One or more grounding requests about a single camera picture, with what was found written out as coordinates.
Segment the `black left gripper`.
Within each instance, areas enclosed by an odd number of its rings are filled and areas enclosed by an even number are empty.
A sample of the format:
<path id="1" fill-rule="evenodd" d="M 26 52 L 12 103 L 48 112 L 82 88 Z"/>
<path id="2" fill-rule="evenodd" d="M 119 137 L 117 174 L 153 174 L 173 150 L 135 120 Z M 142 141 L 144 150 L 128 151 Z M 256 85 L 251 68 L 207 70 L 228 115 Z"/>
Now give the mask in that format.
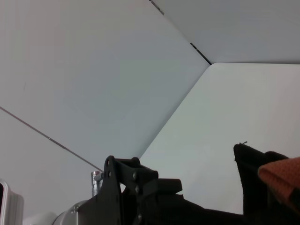
<path id="1" fill-rule="evenodd" d="M 80 225 L 143 225 L 144 195 L 173 195 L 182 191 L 179 179 L 158 179 L 158 172 L 139 158 L 105 160 L 101 189 L 78 209 Z"/>

